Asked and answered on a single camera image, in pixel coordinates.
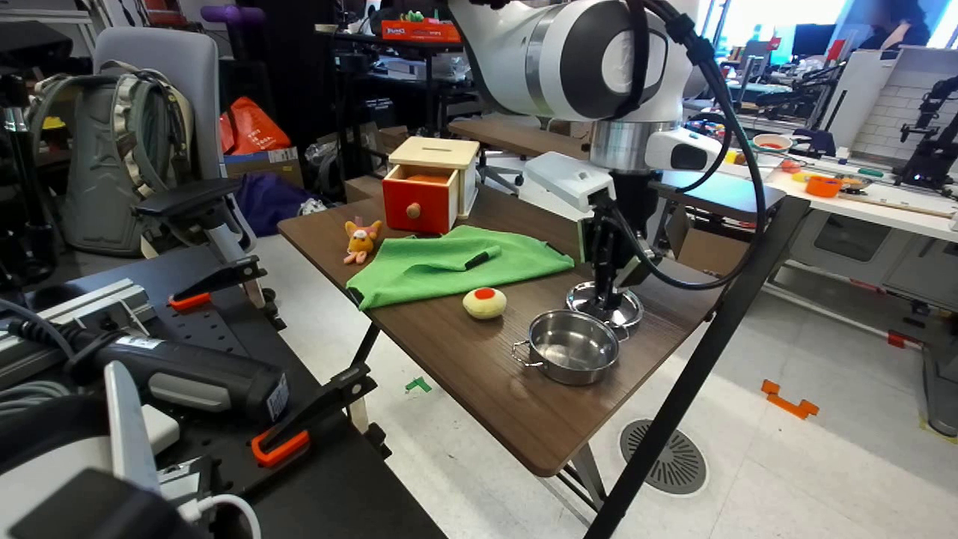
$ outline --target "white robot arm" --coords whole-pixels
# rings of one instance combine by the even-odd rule
[[[645,12],[635,39],[638,18],[618,0],[515,0],[500,8],[449,0],[449,12],[487,102],[546,118],[602,118],[594,165],[704,169],[717,154],[714,139],[678,129],[690,63],[659,14]]]

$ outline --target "brown table top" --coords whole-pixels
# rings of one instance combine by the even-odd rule
[[[379,217],[383,199],[362,198],[305,217],[282,222],[279,231],[340,289],[355,267],[344,267],[344,217]],[[575,250],[575,223],[485,187],[470,223],[521,231]],[[558,307],[566,289],[582,282],[585,267],[561,274],[503,286],[503,319],[475,324],[460,297],[373,307],[367,316],[404,347],[458,404],[463,404],[523,467],[554,475],[605,425],[609,412],[689,337],[717,294],[689,294],[645,277],[638,294],[644,324],[623,341],[618,365],[594,385],[558,385],[523,370],[527,324]]]
[[[581,139],[567,133],[523,129],[523,124],[511,124],[487,117],[452,118],[446,129],[458,136],[472,136],[485,145],[496,145],[515,154],[537,154],[537,151],[566,151],[575,157],[585,154],[581,150]]]

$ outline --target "gray floor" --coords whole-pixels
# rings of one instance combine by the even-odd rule
[[[288,344],[325,380],[350,362],[364,313],[282,237],[261,238]],[[606,482],[623,469],[618,430],[653,415],[695,347],[689,337],[591,439]],[[530,475],[442,385],[389,337],[370,353],[370,415],[389,467],[449,536],[581,536],[588,511],[554,479]],[[807,397],[807,422],[771,406],[759,382]],[[858,330],[759,297],[689,410],[704,448],[696,494],[644,487],[618,536],[922,536],[958,530],[958,445],[922,422],[918,356]]]

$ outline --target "computer monitor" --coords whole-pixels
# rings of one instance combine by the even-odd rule
[[[835,23],[795,23],[795,36],[790,45],[793,56],[816,56],[828,50]]]

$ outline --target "office chair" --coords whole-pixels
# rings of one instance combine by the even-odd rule
[[[207,32],[108,26],[96,39],[91,72],[111,59],[160,72],[192,103],[195,174],[202,183],[153,195],[138,216],[174,226],[189,226],[201,217],[207,238],[220,256],[243,261],[255,234],[231,198],[240,183],[223,183],[223,154],[219,145],[219,45]]]

